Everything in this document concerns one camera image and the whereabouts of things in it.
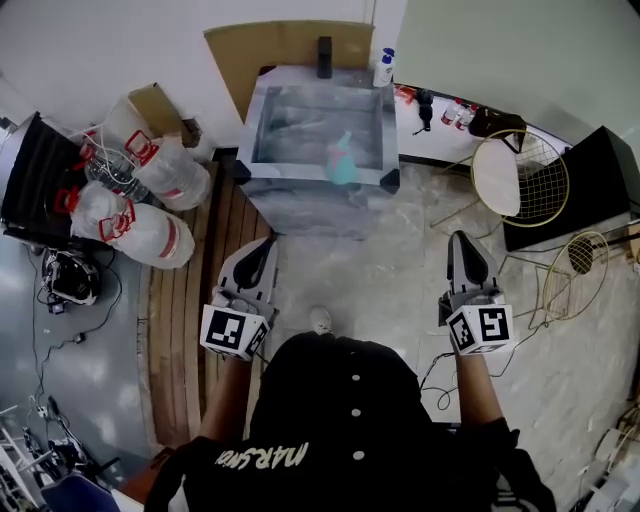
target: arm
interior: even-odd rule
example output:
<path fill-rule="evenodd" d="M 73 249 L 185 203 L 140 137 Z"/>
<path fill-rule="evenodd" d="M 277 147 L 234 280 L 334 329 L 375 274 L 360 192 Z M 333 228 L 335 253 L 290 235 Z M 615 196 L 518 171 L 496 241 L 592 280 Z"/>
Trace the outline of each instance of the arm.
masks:
<path fill-rule="evenodd" d="M 456 355 L 456 367 L 462 425 L 479 427 L 502 418 L 484 356 Z"/>
<path fill-rule="evenodd" d="M 229 443 L 242 440 L 251 384 L 251 362 L 227 357 L 207 403 L 200 436 Z"/>

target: cardboard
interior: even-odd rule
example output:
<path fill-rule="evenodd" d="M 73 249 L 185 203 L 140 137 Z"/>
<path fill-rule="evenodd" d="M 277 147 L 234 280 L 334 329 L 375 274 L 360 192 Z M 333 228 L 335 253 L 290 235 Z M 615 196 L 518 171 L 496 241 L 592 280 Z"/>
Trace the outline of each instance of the cardboard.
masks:
<path fill-rule="evenodd" d="M 339 21 L 269 21 L 204 33 L 229 94 L 244 122 L 263 66 L 315 66 L 318 38 L 332 39 L 333 67 L 366 69 L 373 25 Z"/>
<path fill-rule="evenodd" d="M 153 130 L 154 133 L 146 134 L 147 136 L 161 137 L 162 135 L 180 133 L 182 134 L 182 144 L 185 147 L 192 145 L 191 133 L 182 122 L 176 107 L 173 106 L 157 82 L 131 91 L 129 101 L 147 122 L 149 128 Z"/>

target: black speaker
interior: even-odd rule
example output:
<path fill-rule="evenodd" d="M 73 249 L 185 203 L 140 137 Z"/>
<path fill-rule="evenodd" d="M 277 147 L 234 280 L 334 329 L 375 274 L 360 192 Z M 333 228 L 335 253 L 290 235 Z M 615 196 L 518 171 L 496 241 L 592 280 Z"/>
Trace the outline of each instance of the black speaker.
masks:
<path fill-rule="evenodd" d="M 520 228 L 505 223 L 508 251 L 579 231 L 624 212 L 640 216 L 638 165 L 633 150 L 616 134 L 602 126 L 562 159 L 569 172 L 567 204 L 544 226 Z"/>

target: marble floor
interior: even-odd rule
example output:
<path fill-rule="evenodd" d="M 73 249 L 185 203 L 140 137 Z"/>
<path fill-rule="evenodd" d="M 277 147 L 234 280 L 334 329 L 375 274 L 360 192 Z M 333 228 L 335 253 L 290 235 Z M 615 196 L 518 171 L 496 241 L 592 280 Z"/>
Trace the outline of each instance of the marble floor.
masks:
<path fill-rule="evenodd" d="M 368 240 L 280 237 L 274 294 L 280 315 L 266 355 L 273 355 L 291 335 L 309 330 L 308 310 L 323 304 L 337 334 L 393 348 L 422 379 L 434 357 L 451 350 L 437 317 L 437 299 L 448 286 L 445 233 L 464 229 L 478 236 L 495 227 L 498 218 L 476 205 L 440 225 L 442 231 L 430 225 L 473 199 L 467 179 L 406 164 L 401 188 Z M 598 228 L 606 231 L 624 220 L 611 219 Z M 555 247 L 565 239 L 537 248 Z M 506 255 L 502 230 L 482 242 L 500 264 Z M 522 256 L 551 263 L 555 254 Z M 534 265 L 507 260 L 500 285 L 514 314 L 535 307 L 537 281 L 543 279 Z M 504 375 L 494 379 L 511 428 L 521 430 L 520 446 L 533 458 L 560 510 L 575 501 L 579 471 L 625 409 L 640 340 L 639 303 L 640 277 L 624 258 L 612 259 L 589 308 L 572 321 L 540 327 L 518 348 Z M 534 318 L 531 325 L 541 319 Z M 518 339 L 533 332 L 530 321 L 531 315 L 516 319 Z M 489 354 L 487 361 L 491 373 L 499 374 L 508 355 Z M 454 369 L 453 359 L 440 360 L 425 386 L 451 389 Z M 437 390 L 424 391 L 423 404 L 435 421 L 459 420 L 455 391 L 448 407 L 447 396 Z M 583 489 L 597 476 L 590 473 Z"/>

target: white bottle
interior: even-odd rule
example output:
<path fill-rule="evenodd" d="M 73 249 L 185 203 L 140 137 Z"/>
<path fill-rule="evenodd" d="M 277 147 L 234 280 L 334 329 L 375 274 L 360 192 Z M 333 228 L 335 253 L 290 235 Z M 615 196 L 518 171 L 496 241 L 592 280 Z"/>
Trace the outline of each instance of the white bottle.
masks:
<path fill-rule="evenodd" d="M 471 108 L 462 109 L 456 121 L 456 128 L 460 131 L 466 130 L 471 120 L 476 116 L 476 110 L 478 110 L 477 105 L 471 105 Z"/>
<path fill-rule="evenodd" d="M 456 118 L 461 108 L 462 100 L 460 98 L 456 98 L 454 101 L 450 101 L 449 105 L 447 105 L 447 110 L 444 111 L 440 120 L 444 124 L 453 123 L 453 120 Z"/>
<path fill-rule="evenodd" d="M 393 77 L 393 58 L 391 55 L 384 54 L 382 59 L 376 64 L 376 70 L 373 75 L 374 87 L 385 87 L 391 83 Z"/>

